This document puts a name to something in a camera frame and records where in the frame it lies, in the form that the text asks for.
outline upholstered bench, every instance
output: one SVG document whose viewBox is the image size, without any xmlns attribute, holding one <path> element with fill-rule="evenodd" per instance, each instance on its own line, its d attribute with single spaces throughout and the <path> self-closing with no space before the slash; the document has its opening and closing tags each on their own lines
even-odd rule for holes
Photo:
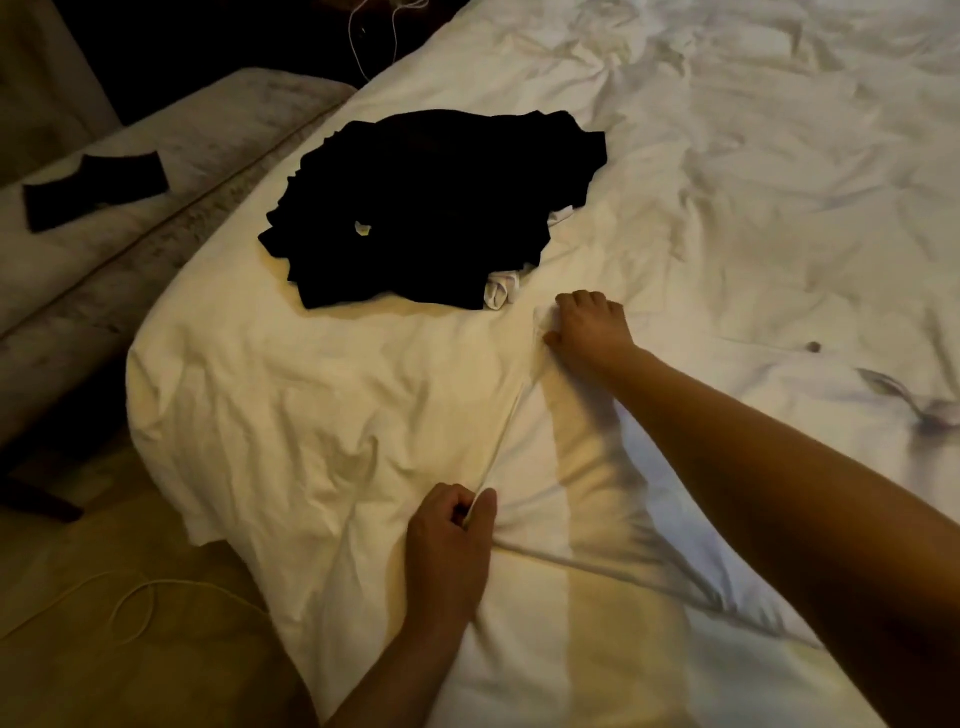
<svg viewBox="0 0 960 728">
<path fill-rule="evenodd" d="M 180 267 L 353 93 L 239 71 L 25 180 L 68 176 L 82 153 L 159 151 L 169 192 L 55 230 L 28 231 L 21 184 L 0 190 L 0 447 L 130 344 Z"/>
</svg>

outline white cable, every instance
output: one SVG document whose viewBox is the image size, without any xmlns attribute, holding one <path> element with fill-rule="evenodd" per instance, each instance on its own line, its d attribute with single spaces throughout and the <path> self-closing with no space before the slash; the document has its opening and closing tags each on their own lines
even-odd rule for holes
<svg viewBox="0 0 960 728">
<path fill-rule="evenodd" d="M 129 590 L 125 595 L 123 595 L 123 597 L 121 597 L 120 601 L 116 603 L 116 606 L 113 607 L 113 612 L 110 614 L 110 619 L 107 622 L 107 627 L 110 635 L 113 637 L 114 646 L 119 647 L 124 644 L 130 644 L 134 640 L 138 640 L 140 637 L 142 637 L 143 633 L 147 631 L 147 628 L 150 626 L 151 621 L 153 621 L 154 619 L 154 611 L 156 610 L 156 587 L 159 585 L 177 584 L 181 586 L 204 587 L 206 589 L 212 589 L 215 592 L 220 592 L 222 595 L 228 596 L 229 598 L 233 599 L 233 601 L 239 602 L 244 606 L 250 607 L 255 612 L 258 612 L 259 614 L 263 615 L 266 618 L 270 617 L 270 615 L 267 614 L 267 612 L 265 612 L 264 610 L 260 609 L 260 607 L 256 606 L 251 602 L 248 602 L 242 596 L 237 596 L 233 592 L 226 590 L 223 587 L 217 586 L 216 584 L 209 584 L 205 581 L 188 581 L 186 579 L 148 579 L 140 571 L 103 571 L 102 573 L 94 574 L 93 576 L 88 577 L 87 579 L 80 582 L 79 584 L 75 584 L 74 586 L 70 587 L 70 589 L 68 589 L 66 592 L 64 592 L 63 594 L 58 596 L 56 599 L 51 601 L 43 609 L 30 615 L 29 617 L 21 621 L 19 624 L 17 624 L 13 629 L 8 630 L 5 634 L 0 635 L 0 642 L 4 641 L 6 638 L 10 637 L 14 633 L 19 632 L 21 629 L 23 629 L 28 624 L 30 624 L 30 622 L 32 622 L 34 619 L 37 619 L 38 617 L 45 615 L 51 609 L 56 607 L 58 604 L 60 604 L 62 601 L 64 601 L 66 598 L 68 598 L 78 590 L 85 587 L 87 584 L 90 584 L 96 581 L 97 579 L 101 579 L 104 576 L 114 576 L 119 574 L 132 574 L 134 576 L 139 577 L 143 583 L 138 584 L 137 586 L 133 587 L 133 589 Z M 128 637 L 125 640 L 117 640 L 116 637 L 114 636 L 113 625 L 116 622 L 117 616 L 120 614 L 120 610 L 123 609 L 124 605 L 130 600 L 130 598 L 133 595 L 135 595 L 137 592 L 140 592 L 144 589 L 150 590 L 150 609 L 147 611 L 147 616 L 146 618 L 144 618 L 143 624 L 140 626 L 140 629 L 137 630 L 137 632 L 132 637 Z"/>
<path fill-rule="evenodd" d="M 370 81 L 370 76 L 367 75 L 367 72 L 364 71 L 363 65 L 360 63 L 360 57 L 357 55 L 357 49 L 353 46 L 353 16 L 360 12 L 360 10 L 369 3 L 370 0 L 363 0 L 360 5 L 350 11 L 349 18 L 347 18 L 347 38 L 350 41 L 350 50 L 353 52 L 353 59 L 357 61 L 357 68 L 360 69 L 360 75 L 364 77 L 364 80 L 367 82 Z M 399 40 L 396 37 L 396 14 L 400 11 L 411 10 L 411 11 L 421 11 L 426 9 L 430 5 L 430 0 L 414 0 L 412 3 L 398 4 L 394 11 L 390 14 L 390 25 L 394 29 L 394 59 L 391 61 L 390 65 L 396 63 L 396 51 L 399 47 Z"/>
</svg>

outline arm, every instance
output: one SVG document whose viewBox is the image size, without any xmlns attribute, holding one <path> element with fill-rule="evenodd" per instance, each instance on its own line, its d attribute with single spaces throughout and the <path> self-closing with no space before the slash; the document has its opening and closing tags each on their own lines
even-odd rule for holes
<svg viewBox="0 0 960 728">
<path fill-rule="evenodd" d="M 727 542 L 892 726 L 954 725 L 960 527 L 859 463 L 633 343 L 623 306 L 558 297 L 546 343 L 653 438 Z"/>
<path fill-rule="evenodd" d="M 407 530 L 407 616 L 399 634 L 327 728 L 417 728 L 430 709 L 487 586 L 496 492 L 441 483 Z"/>
</svg>

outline hand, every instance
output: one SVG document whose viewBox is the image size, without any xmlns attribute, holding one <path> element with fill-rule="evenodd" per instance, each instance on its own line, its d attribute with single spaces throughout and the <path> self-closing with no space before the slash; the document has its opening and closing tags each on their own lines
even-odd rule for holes
<svg viewBox="0 0 960 728">
<path fill-rule="evenodd" d="M 557 305 L 560 330 L 548 331 L 543 342 L 574 374 L 602 385 L 617 364 L 639 351 L 623 306 L 602 293 L 562 293 Z"/>
<path fill-rule="evenodd" d="M 474 494 L 440 483 L 423 500 L 407 528 L 407 617 L 404 628 L 442 632 L 459 645 L 490 573 L 496 491 L 477 499 L 469 526 L 462 526 Z"/>
</svg>

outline folded black clothes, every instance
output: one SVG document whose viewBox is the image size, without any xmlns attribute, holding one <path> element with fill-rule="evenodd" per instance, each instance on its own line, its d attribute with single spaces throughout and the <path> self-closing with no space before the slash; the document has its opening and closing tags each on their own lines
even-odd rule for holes
<svg viewBox="0 0 960 728">
<path fill-rule="evenodd" d="M 125 205 L 170 189 L 157 152 L 139 157 L 84 155 L 69 177 L 46 184 L 24 184 L 23 204 L 32 232 L 72 222 L 103 206 Z"/>
<path fill-rule="evenodd" d="M 354 121 L 305 155 L 260 242 L 307 308 L 393 292 L 484 306 L 490 273 L 540 264 L 547 218 L 583 206 L 603 132 L 558 111 L 414 111 Z"/>
</svg>

